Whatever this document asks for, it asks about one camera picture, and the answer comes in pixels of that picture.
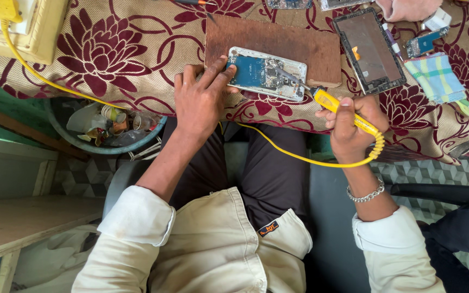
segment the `floral tablecloth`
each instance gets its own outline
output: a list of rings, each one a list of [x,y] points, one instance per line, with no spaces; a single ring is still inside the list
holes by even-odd
[[[79,92],[135,110],[174,115],[173,76],[187,63],[204,59],[206,12],[334,32],[332,18],[369,5],[323,12],[318,3],[308,10],[272,10],[265,0],[212,0],[218,7],[183,5],[165,0],[71,0],[52,65],[33,64],[43,76]],[[379,16],[381,10],[374,5]],[[469,4],[454,2],[449,34],[434,42],[450,57],[453,72],[469,99]],[[399,22],[392,33],[400,44],[421,35],[418,23]],[[341,51],[341,86],[335,96],[360,95],[353,70]],[[380,94],[381,109],[390,117],[388,144],[414,155],[445,163],[469,150],[469,117],[448,104],[425,97],[406,71],[407,83]],[[16,98],[67,95],[42,84],[15,59],[0,57],[0,87]],[[268,123],[313,133],[329,133],[314,117],[320,106],[305,96],[291,102],[251,92],[229,97],[224,120]],[[388,156],[388,148],[382,156]]]

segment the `shirt label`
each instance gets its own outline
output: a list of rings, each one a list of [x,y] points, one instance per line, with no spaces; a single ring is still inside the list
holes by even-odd
[[[276,230],[278,227],[279,227],[278,222],[274,221],[274,222],[270,223],[269,225],[263,227],[262,229],[258,230],[258,234],[260,234],[260,236],[264,237],[268,233]]]

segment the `hand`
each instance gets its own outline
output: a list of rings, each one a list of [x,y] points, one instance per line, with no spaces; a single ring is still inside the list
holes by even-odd
[[[198,82],[196,78],[204,70],[203,65],[185,65],[184,72],[175,75],[176,131],[203,142],[215,131],[227,95],[239,91],[227,86],[235,76],[236,66],[231,65],[222,72],[226,62],[227,57],[222,55]]]
[[[316,112],[316,117],[325,117],[327,128],[334,127],[330,134],[330,146],[336,159],[341,164],[356,163],[365,158],[368,146],[375,142],[374,136],[366,133],[354,124],[354,113],[372,123],[381,132],[388,130],[388,117],[379,108],[373,96],[340,97],[340,104],[336,113],[328,109]]]

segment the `beige shirt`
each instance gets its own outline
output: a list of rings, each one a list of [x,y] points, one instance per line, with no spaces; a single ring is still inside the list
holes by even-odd
[[[233,187],[178,211],[138,186],[127,188],[72,292],[305,292],[303,257],[312,240],[292,210],[263,232],[253,229]],[[445,292],[430,266],[412,213],[353,220],[372,292]]]

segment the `rolled sleeve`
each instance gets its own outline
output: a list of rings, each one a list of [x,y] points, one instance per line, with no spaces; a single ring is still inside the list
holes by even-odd
[[[425,249],[425,238],[414,215],[401,205],[390,217],[374,222],[352,219],[352,229],[357,247],[365,251],[413,254]]]
[[[130,186],[97,230],[122,240],[158,247],[166,244],[174,222],[172,206],[149,189]]]

